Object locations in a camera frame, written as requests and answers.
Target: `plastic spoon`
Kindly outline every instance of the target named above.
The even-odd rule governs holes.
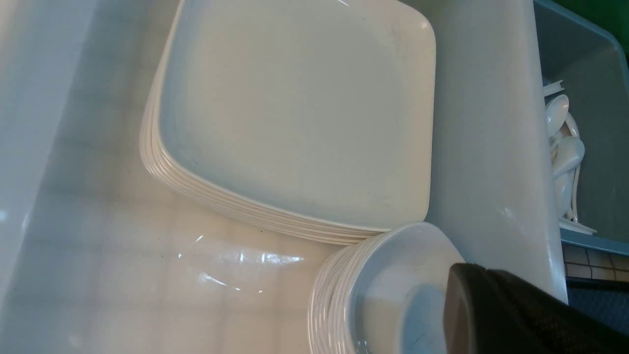
[[[548,128],[548,137],[552,137],[559,131],[561,126],[565,122],[565,117],[568,114],[568,107],[570,103],[568,96],[560,94],[559,96],[550,100],[546,105],[546,124]]]
[[[576,169],[581,161],[583,161],[585,153],[586,147],[579,138],[561,138],[557,143],[557,156],[552,163],[553,179],[557,179],[564,173]]]
[[[577,128],[577,122],[574,121],[574,118],[572,117],[570,112],[567,112],[565,114],[565,124],[568,126],[568,129],[570,130],[570,134],[572,134],[573,137],[577,137],[577,138],[581,137],[579,135],[579,128]]]
[[[574,118],[568,112],[565,116],[565,124],[568,126],[570,130],[570,134],[573,137],[580,138],[579,128],[577,128],[577,122],[575,122]],[[579,214],[577,213],[577,186],[579,185],[579,175],[581,174],[581,165],[577,167],[577,171],[574,174],[574,183],[572,184],[572,219],[574,222],[579,222]]]
[[[562,174],[555,180],[555,202],[557,203],[557,215],[559,217],[564,216],[570,209],[573,181],[574,170]]]

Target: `stack of bowls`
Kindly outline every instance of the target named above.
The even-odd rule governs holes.
[[[143,117],[146,168],[219,213],[314,241],[356,244],[423,220],[435,76],[427,20],[397,1],[245,3],[180,2]],[[287,33],[311,46],[277,39]]]
[[[448,272],[462,262],[450,240],[427,223],[341,249],[314,281],[310,352],[445,353]]]

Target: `gray plastic tub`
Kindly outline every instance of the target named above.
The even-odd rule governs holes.
[[[561,230],[563,242],[629,254],[629,73],[616,39],[551,1],[535,1],[542,76],[564,80],[586,157],[579,221],[595,236]]]

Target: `green background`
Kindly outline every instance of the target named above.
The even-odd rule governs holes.
[[[610,32],[629,54],[629,0],[554,1]]]

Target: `tiled counter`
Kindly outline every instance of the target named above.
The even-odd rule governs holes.
[[[0,353],[308,353],[338,249],[216,215],[138,152],[177,0],[100,0],[4,304]]]

